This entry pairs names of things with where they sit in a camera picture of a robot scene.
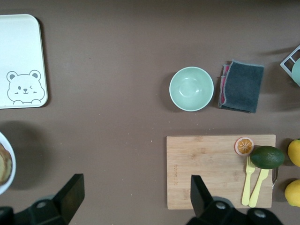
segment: dark gray cloth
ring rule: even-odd
[[[224,66],[219,107],[255,113],[264,66],[232,61]]]

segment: pancake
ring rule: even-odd
[[[5,184],[12,171],[12,160],[10,153],[0,144],[0,185]]]

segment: bear illustration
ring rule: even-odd
[[[37,70],[21,75],[10,71],[7,74],[7,79],[9,81],[7,96],[14,104],[41,103],[45,96],[45,91],[39,81],[41,74]]]

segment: lemon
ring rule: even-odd
[[[300,207],[300,180],[295,180],[286,187],[285,198],[291,206]]]
[[[272,146],[260,146],[254,149],[250,155],[253,164],[261,169],[273,169],[283,164],[284,153]]]
[[[300,139],[293,140],[288,147],[287,154],[296,166],[300,166]]]

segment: plastic fork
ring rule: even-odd
[[[250,177],[255,171],[255,166],[251,162],[250,157],[247,157],[247,164],[246,164],[246,180],[244,185],[244,191],[242,196],[242,205],[248,205],[250,199]]]
[[[262,182],[263,182],[264,179],[266,179],[268,177],[268,173],[269,173],[269,170],[265,170],[265,169],[261,169],[261,172],[259,173],[257,183],[254,187],[254,190],[253,190],[252,195],[251,195],[250,200],[249,200],[249,206],[251,208],[256,206]]]

